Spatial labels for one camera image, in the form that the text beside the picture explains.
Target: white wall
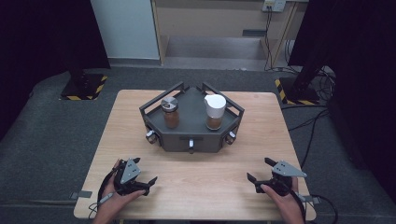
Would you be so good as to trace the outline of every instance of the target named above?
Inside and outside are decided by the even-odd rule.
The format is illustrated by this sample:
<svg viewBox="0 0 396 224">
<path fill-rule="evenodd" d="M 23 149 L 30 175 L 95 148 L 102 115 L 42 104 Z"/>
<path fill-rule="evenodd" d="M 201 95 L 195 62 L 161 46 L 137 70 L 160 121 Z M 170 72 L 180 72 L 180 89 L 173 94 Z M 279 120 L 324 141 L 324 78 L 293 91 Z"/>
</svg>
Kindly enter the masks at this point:
<svg viewBox="0 0 396 224">
<path fill-rule="evenodd" d="M 150 0 L 91 0 L 108 58 L 160 60 Z"/>
</svg>

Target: human hand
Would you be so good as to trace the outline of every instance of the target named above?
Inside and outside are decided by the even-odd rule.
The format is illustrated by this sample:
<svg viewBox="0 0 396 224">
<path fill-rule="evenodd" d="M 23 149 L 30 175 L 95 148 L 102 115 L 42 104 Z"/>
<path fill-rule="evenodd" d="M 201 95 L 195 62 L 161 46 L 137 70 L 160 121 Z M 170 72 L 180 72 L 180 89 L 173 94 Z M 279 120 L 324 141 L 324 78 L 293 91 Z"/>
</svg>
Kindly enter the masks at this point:
<svg viewBox="0 0 396 224">
<path fill-rule="evenodd" d="M 117 167 L 119 164 L 120 160 L 117 160 L 116 164 L 114 164 L 114 167 Z M 109 223 L 117 216 L 124 206 L 146 193 L 145 190 L 138 190 L 121 196 L 114 188 L 114 177 L 115 174 L 108 180 L 102 198 L 106 197 L 109 193 L 113 193 L 113 196 L 99 206 L 98 212 L 95 216 L 95 219 L 93 220 L 93 224 Z"/>
<path fill-rule="evenodd" d="M 303 215 L 299 204 L 293 198 L 291 194 L 280 196 L 271 187 L 267 185 L 261 185 L 264 192 L 274 201 L 277 208 L 280 211 L 280 215 L 287 224 L 303 224 Z M 294 192 L 298 192 L 298 180 L 297 177 L 292 178 L 291 189 Z"/>
</svg>

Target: hazard tape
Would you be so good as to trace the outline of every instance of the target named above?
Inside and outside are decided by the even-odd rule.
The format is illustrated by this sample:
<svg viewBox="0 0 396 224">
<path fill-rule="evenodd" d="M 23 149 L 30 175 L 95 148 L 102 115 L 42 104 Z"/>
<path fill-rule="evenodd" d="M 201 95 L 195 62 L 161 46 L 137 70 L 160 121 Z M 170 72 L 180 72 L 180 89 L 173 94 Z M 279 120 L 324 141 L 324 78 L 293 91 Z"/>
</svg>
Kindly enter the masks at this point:
<svg viewBox="0 0 396 224">
<path fill-rule="evenodd" d="M 67 95 L 67 96 L 62 96 L 60 100 L 73 100 L 73 101 L 95 100 L 102 91 L 102 88 L 105 85 L 106 80 L 107 80 L 107 76 L 103 76 L 94 95 Z"/>
<path fill-rule="evenodd" d="M 282 85 L 279 79 L 275 80 L 276 88 L 279 91 L 280 100 L 285 105 L 319 105 L 319 101 L 299 101 L 299 100 L 289 100 L 286 93 L 283 91 Z"/>
</svg>

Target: hexagonal platform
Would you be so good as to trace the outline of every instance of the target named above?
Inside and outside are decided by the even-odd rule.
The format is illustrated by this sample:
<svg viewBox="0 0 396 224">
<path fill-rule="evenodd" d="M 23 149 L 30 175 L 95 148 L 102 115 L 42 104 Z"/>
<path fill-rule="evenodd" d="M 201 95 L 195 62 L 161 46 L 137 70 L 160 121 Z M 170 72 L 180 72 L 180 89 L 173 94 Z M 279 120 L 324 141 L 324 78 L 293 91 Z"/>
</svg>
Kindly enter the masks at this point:
<svg viewBox="0 0 396 224">
<path fill-rule="evenodd" d="M 160 105 L 148 113 L 145 112 L 145 109 L 176 90 L 179 90 L 174 95 L 178 100 L 179 124 L 176 128 L 170 129 L 165 126 Z M 204 98 L 207 95 L 206 90 L 221 94 L 227 101 L 227 108 L 222 118 L 221 127 L 215 131 L 209 130 L 205 124 Z M 236 138 L 244 113 L 244 108 L 207 83 L 203 83 L 202 88 L 187 87 L 184 89 L 183 82 L 176 84 L 173 88 L 142 105 L 139 109 L 147 128 L 146 137 L 150 143 L 153 144 L 156 140 L 165 151 L 188 151 L 190 153 L 219 152 L 224 142 L 232 144 Z"/>
</svg>

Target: wooden table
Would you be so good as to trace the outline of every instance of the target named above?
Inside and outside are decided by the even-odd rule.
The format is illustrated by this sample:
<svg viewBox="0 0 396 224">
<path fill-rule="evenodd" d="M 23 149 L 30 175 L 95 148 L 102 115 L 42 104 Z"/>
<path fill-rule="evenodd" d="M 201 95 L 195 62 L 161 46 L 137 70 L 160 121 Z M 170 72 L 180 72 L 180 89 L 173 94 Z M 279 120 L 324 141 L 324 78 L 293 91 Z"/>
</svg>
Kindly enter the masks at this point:
<svg viewBox="0 0 396 224">
<path fill-rule="evenodd" d="M 165 152 L 151 145 L 139 106 L 163 91 L 120 91 L 108 118 L 83 190 L 92 191 L 90 199 L 79 198 L 74 214 L 87 218 L 89 205 L 106 174 L 120 158 L 140 157 L 141 175 L 148 182 L 158 176 L 150 194 L 130 203 L 119 218 L 185 220 L 280 220 L 275 204 L 265 194 L 257 194 L 247 180 L 247 172 L 259 180 L 271 178 L 269 157 L 299 167 L 278 100 L 268 92 L 223 92 L 245 108 L 245 114 L 232 145 L 219 153 Z M 299 189 L 308 195 L 305 181 Z M 316 216 L 307 207 L 307 219 Z"/>
</svg>

